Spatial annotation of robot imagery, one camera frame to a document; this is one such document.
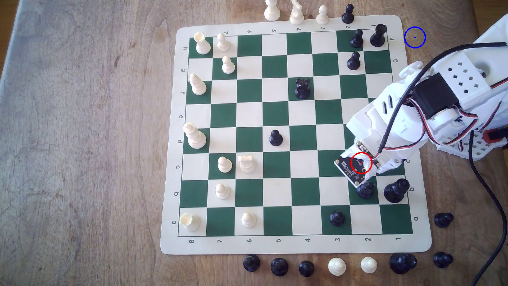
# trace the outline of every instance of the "white square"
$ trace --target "white square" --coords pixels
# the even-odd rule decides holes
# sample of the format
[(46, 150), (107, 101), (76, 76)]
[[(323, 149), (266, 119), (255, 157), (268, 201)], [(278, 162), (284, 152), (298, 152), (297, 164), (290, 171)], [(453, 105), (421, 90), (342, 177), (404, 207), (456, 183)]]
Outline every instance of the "white square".
[(261, 55), (286, 55), (286, 34), (261, 35)]
[(235, 153), (236, 128), (210, 128), (210, 153)]
[[(244, 227), (242, 215), (251, 213), (256, 216), (256, 224), (252, 227)], [(263, 207), (235, 207), (235, 236), (237, 235), (263, 235)]]
[(311, 77), (314, 75), (312, 54), (288, 54), (288, 77)]
[(206, 216), (207, 208), (181, 208), (180, 216), (182, 214), (191, 214), (199, 217), (199, 227), (197, 230), (190, 232), (180, 223), (178, 218), (178, 235), (179, 236), (205, 236), (206, 235)]
[(321, 235), (321, 206), (292, 206), (293, 235)]
[(319, 177), (318, 151), (290, 151), (291, 178)]
[(315, 76), (314, 99), (340, 99), (340, 76)]
[(236, 78), (263, 78), (263, 61), (261, 56), (239, 56), (236, 58)]
[(315, 125), (316, 107), (313, 100), (292, 100), (289, 106), (289, 125)]
[(263, 78), (263, 102), (287, 101), (288, 79), (285, 77)]
[(236, 103), (236, 80), (213, 80), (212, 103)]
[(318, 150), (345, 150), (344, 124), (316, 125)]
[(320, 177), (319, 196), (322, 206), (347, 206), (350, 204), (346, 177)]
[(191, 73), (197, 75), (201, 80), (212, 80), (213, 59), (189, 59), (187, 81)]
[(351, 231), (353, 234), (382, 234), (379, 205), (351, 205)]
[(337, 33), (335, 31), (310, 33), (310, 41), (312, 53), (337, 52)]
[(257, 127), (262, 125), (262, 102), (238, 102), (236, 104), (236, 127)]

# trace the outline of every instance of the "black chess piece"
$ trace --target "black chess piece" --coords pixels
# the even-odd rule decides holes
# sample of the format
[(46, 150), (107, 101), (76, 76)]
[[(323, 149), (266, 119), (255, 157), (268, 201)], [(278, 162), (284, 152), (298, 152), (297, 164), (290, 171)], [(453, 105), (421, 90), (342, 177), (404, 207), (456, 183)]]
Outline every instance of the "black chess piece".
[(439, 268), (446, 268), (453, 262), (453, 256), (440, 251), (434, 254), (433, 260), (434, 264), (436, 264)]
[(363, 31), (358, 29), (355, 31), (355, 35), (351, 38), (350, 44), (353, 48), (360, 48), (363, 45)]
[(416, 257), (409, 253), (394, 253), (390, 257), (390, 268), (397, 274), (405, 274), (416, 267)]
[(247, 255), (243, 260), (243, 268), (245, 268), (248, 272), (254, 272), (259, 268), (261, 262), (259, 261), (259, 257), (255, 254)]
[(355, 16), (353, 15), (353, 8), (353, 4), (346, 5), (346, 12), (341, 17), (342, 22), (346, 24), (351, 24), (353, 22), (355, 19)]
[(270, 265), (270, 270), (276, 276), (284, 276), (288, 272), (288, 269), (288, 262), (280, 257), (272, 260), (272, 264)]
[(306, 99), (310, 96), (310, 79), (297, 79), (295, 95), (299, 99)]
[(395, 183), (385, 187), (385, 198), (391, 203), (398, 203), (409, 190), (409, 181), (406, 179), (398, 179)]
[(360, 53), (354, 51), (351, 54), (351, 59), (347, 60), (347, 67), (353, 71), (360, 67)]
[(453, 221), (453, 214), (451, 213), (437, 213), (434, 216), (434, 223), (439, 228), (446, 228)]
[(385, 44), (386, 25), (378, 24), (376, 32), (370, 36), (370, 44), (374, 47), (381, 47)]
[(314, 273), (314, 264), (309, 260), (304, 260), (298, 265), (298, 271), (303, 277), (309, 277)]
[(279, 146), (282, 144), (282, 135), (280, 135), (278, 130), (272, 130), (270, 137), (268, 137), (268, 141), (273, 146)]

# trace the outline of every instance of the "black pawn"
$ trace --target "black pawn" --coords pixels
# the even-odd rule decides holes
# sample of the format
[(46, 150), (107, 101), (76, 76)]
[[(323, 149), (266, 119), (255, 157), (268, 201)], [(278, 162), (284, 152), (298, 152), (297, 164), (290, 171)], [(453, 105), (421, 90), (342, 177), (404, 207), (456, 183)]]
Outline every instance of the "black pawn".
[(409, 253), (395, 253), (390, 257), (390, 268), (397, 274), (405, 274), (416, 267), (416, 257)]
[(446, 228), (453, 221), (453, 214), (451, 213), (437, 213), (434, 216), (434, 223), (439, 228)]
[(309, 277), (314, 274), (314, 264), (309, 260), (304, 260), (298, 265), (298, 271), (303, 277)]
[(353, 15), (353, 8), (353, 4), (346, 5), (346, 12), (342, 15), (342, 22), (346, 24), (351, 24), (353, 22), (355, 19), (355, 16)]
[(370, 36), (370, 44), (374, 47), (381, 47), (385, 43), (386, 26), (378, 24), (376, 26), (376, 32)]
[(434, 254), (433, 260), (434, 264), (436, 264), (436, 266), (439, 268), (446, 268), (453, 262), (453, 256), (451, 254), (440, 251)]
[(288, 272), (288, 269), (288, 262), (280, 257), (272, 260), (272, 264), (270, 265), (270, 270), (276, 276), (284, 276)]
[(351, 54), (351, 59), (347, 60), (347, 67), (353, 71), (360, 67), (360, 54), (357, 51), (354, 51)]
[(395, 183), (385, 187), (385, 198), (391, 203), (398, 203), (409, 190), (409, 181), (406, 179), (398, 179)]
[(353, 48), (360, 48), (363, 45), (363, 31), (358, 29), (355, 31), (355, 35), (351, 38), (350, 44)]

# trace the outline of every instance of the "white chess piece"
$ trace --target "white chess piece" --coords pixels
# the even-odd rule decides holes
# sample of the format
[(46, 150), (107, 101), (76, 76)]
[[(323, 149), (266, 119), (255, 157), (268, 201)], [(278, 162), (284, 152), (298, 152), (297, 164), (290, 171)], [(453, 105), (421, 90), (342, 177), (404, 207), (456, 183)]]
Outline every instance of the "white chess piece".
[(222, 173), (227, 173), (233, 168), (233, 163), (231, 163), (231, 160), (226, 157), (220, 157), (218, 160), (218, 167), (219, 171)]
[(244, 213), (242, 215), (242, 224), (244, 227), (253, 227), (256, 224), (256, 216), (253, 213)]
[(346, 263), (344, 260), (335, 257), (328, 262), (328, 270), (335, 276), (340, 276), (346, 271)]
[(208, 52), (210, 52), (212, 47), (210, 46), (210, 43), (205, 40), (205, 34), (202, 32), (195, 33), (194, 40), (196, 41), (196, 51), (199, 54), (208, 54)]
[(227, 51), (230, 45), (231, 44), (226, 40), (223, 33), (217, 35), (217, 49), (219, 49), (219, 51)]
[(245, 173), (251, 173), (256, 168), (256, 162), (252, 156), (238, 156), (238, 165), (240, 165), (240, 170)]
[(365, 257), (362, 259), (362, 262), (360, 262), (360, 267), (362, 267), (365, 273), (372, 273), (377, 269), (377, 262), (372, 257)]
[(280, 17), (280, 10), (276, 6), (277, 0), (266, 0), (265, 4), (268, 5), (268, 7), (265, 9), (265, 18), (268, 21), (276, 21)]
[(291, 0), (291, 2), (293, 3), (293, 9), (289, 16), (289, 22), (293, 25), (300, 25), (303, 23), (302, 6), (296, 0)]
[(190, 86), (195, 95), (202, 95), (206, 92), (206, 84), (195, 74), (189, 75)]
[(232, 73), (235, 71), (235, 64), (231, 61), (231, 58), (227, 55), (223, 57), (223, 72)]
[(180, 216), (180, 223), (186, 230), (193, 232), (199, 227), (199, 216), (192, 214), (182, 214), (182, 216)]
[(318, 22), (319, 25), (325, 25), (326, 23), (328, 23), (328, 15), (326, 15), (326, 6), (325, 5), (321, 5), (319, 7), (319, 15), (316, 16), (316, 22)]
[(194, 123), (185, 123), (183, 125), (183, 132), (188, 138), (189, 146), (194, 149), (200, 149), (206, 144), (206, 135), (199, 131)]

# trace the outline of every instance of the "captured chess piece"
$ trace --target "captured chess piece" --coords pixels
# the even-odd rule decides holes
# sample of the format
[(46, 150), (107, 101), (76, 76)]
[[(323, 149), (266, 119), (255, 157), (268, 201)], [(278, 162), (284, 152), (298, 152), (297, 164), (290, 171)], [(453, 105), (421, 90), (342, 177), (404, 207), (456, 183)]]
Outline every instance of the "captured chess piece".
[(385, 198), (389, 202), (396, 204), (404, 198), (407, 190), (409, 190), (409, 181), (404, 178), (398, 179), (395, 183), (388, 184), (385, 187)]

